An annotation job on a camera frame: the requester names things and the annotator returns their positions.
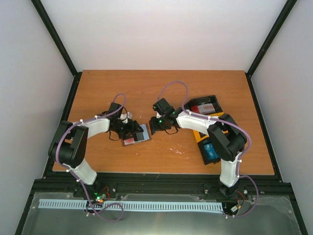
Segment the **brown leather card holder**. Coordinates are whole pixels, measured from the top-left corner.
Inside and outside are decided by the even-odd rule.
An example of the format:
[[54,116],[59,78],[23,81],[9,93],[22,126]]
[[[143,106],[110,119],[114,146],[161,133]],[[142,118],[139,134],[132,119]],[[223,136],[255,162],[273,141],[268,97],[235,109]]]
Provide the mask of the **brown leather card holder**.
[[[145,140],[144,141],[141,141],[141,142],[145,142],[145,141],[149,141],[151,139],[151,135],[150,135],[150,132],[149,132],[149,128],[147,126],[147,124],[141,124],[140,125],[143,129],[143,133],[144,133],[144,137],[145,137]],[[122,140],[122,146],[123,147],[126,147],[126,146],[130,146],[130,145],[124,145],[124,140]]]

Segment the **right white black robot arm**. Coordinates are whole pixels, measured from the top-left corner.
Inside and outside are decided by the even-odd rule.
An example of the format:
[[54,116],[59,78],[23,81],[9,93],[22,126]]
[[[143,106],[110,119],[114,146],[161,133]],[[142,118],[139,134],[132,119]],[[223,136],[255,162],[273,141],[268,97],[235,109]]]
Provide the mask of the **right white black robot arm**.
[[221,159],[220,193],[226,198],[231,197],[239,183],[239,164],[247,143],[246,132],[228,114],[207,116],[184,107],[174,109],[164,98],[153,104],[153,110],[156,116],[149,121],[151,134],[174,127],[209,136],[214,151]]

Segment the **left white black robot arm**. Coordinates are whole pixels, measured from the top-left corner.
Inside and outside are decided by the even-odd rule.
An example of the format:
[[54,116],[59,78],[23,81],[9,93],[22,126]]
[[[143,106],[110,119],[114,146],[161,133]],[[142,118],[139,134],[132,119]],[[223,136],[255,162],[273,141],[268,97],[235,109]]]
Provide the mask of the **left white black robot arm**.
[[112,132],[124,141],[136,138],[144,129],[121,104],[112,102],[107,111],[91,119],[61,121],[49,147],[48,156],[64,166],[76,181],[84,183],[84,190],[89,196],[96,197],[101,193],[102,185],[96,181],[97,173],[85,159],[87,141],[95,135]]

